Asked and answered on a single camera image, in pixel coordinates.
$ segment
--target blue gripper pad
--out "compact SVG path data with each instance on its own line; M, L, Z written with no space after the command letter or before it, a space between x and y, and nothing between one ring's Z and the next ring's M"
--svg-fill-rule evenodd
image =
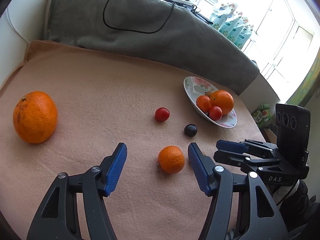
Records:
M224 150L233 153L247 153L248 148L244 143L236 143L231 141L219 140L217 141L216 147L218 150Z
M105 157L109 169L106 174L103 172L102 175L106 176L106 185L104 188L104 193L109 196L111 192L116 189L122 168L124 166L125 160L127 159L127 146L124 143L119 143L115 151L111 156Z
M189 144L188 157L200 190L212 196L210 183L213 181L212 169L215 166L212 158L203 155L196 143Z

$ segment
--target metal screw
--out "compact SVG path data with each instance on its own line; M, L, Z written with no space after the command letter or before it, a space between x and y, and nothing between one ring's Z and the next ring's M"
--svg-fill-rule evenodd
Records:
M218 171L218 172L224 171L224 168L223 168L222 166L215 166L214 169L215 169L216 171Z
M100 171L100 167L99 167L99 166L93 166L93 167L91 168L91 171L92 171L92 172L98 172L98 171Z
M251 177L251 178L257 178L258 177L258 174L257 173L255 173L254 171L251 171L251 172L249 172L249 176Z
M67 175L67 174L66 174L65 172L61 172L61 173L58 174L58 178L59 178L59 179L63 179L63 178L66 177L66 175Z

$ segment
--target table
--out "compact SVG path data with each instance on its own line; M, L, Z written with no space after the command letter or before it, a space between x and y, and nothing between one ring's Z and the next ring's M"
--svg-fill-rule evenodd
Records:
M24 66L0 97L0 210L17 234L26 238L58 173L85 172L124 142L127 161L116 190L105 199L118 239L198 239L211 199L200 191L188 163L189 143L213 156L219 139L264 139L238 96L214 82L234 97L236 127L224 129L197 114L183 89L190 75L157 62L33 41ZM17 101L35 90L48 93L58 109L56 131L39 145L23 142L12 124ZM164 123L154 120L159 107L170 111ZM189 123L198 127L193 138L183 134ZM168 145L178 146L186 157L185 167L174 175L157 171L158 153ZM82 237L89 239L80 197ZM236 208L234 197L230 229Z

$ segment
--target gray blanket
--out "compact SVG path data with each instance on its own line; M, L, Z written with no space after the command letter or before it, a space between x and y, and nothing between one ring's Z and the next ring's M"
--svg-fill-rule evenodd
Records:
M119 31L102 20L107 0L52 0L47 39L81 48L139 57L175 66L241 94L259 69L221 33L183 7L174 6L154 34ZM171 4L159 0L110 0L108 25L153 32Z

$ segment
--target floral bowl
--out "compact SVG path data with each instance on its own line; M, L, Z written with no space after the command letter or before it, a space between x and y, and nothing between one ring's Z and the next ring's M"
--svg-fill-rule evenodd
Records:
M208 91L215 92L218 89L208 83L207 81L198 78L198 77L186 77L183 82L184 90L186 91L186 94L188 98L191 101L191 104L193 108L198 112L199 115L201 115L204 119L208 120L209 122L215 123L218 126L224 127L224 128L232 128L235 127L237 124L237 117L236 112L234 109L229 114L224 115L221 117L218 121L213 121L208 117L208 114L203 113L198 106L196 105L196 99L204 95L204 93Z

